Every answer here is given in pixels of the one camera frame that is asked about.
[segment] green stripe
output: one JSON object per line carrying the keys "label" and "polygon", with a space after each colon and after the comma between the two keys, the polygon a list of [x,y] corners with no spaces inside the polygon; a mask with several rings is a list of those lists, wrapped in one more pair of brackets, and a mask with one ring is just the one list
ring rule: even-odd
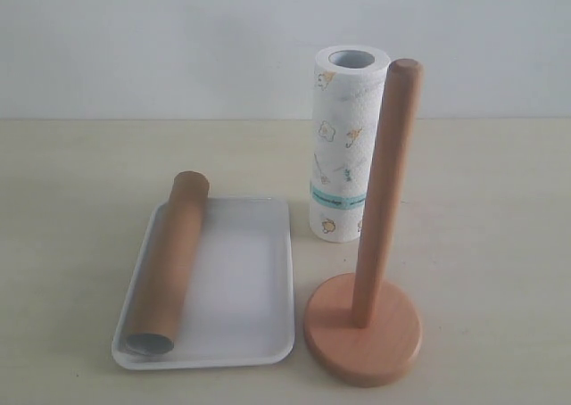
{"label": "green stripe", "polygon": [[340,211],[349,211],[365,204],[367,194],[361,194],[356,197],[340,197],[338,195],[326,194],[319,191],[313,184],[310,184],[311,197],[322,206],[339,209]]}

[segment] wooden paper towel holder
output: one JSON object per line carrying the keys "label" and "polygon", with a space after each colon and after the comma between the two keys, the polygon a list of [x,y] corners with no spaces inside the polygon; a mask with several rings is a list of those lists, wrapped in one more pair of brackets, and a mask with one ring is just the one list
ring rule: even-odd
{"label": "wooden paper towel holder", "polygon": [[404,376],[420,350],[422,324],[412,301],[383,279],[393,240],[410,131],[424,69],[389,65],[368,181],[357,268],[310,297],[304,334],[313,356],[348,384],[374,387]]}

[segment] paper towel roll hole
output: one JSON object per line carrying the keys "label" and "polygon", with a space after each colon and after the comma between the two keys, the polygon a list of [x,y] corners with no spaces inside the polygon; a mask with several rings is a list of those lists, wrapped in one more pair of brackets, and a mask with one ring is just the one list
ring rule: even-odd
{"label": "paper towel roll hole", "polygon": [[157,334],[133,334],[127,338],[129,349],[145,356],[164,354],[171,351],[174,345],[166,336]]}
{"label": "paper towel roll hole", "polygon": [[375,62],[375,56],[366,51],[343,50],[331,54],[329,61],[342,68],[363,69]]}

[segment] white plastic tray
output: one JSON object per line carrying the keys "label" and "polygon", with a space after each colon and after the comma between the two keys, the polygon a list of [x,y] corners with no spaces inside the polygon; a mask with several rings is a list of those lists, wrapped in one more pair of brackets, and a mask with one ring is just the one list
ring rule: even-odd
{"label": "white plastic tray", "polygon": [[275,198],[209,198],[175,347],[160,357],[132,354],[123,325],[145,265],[151,216],[120,320],[112,356],[127,369],[262,365],[294,346],[294,281],[287,202]]}

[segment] white wall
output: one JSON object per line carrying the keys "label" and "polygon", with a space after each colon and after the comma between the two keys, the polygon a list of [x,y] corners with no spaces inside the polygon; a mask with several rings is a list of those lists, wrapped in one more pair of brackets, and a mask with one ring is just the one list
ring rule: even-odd
{"label": "white wall", "polygon": [[423,117],[571,115],[569,0],[0,0],[0,118],[310,117],[313,56],[426,65]]}

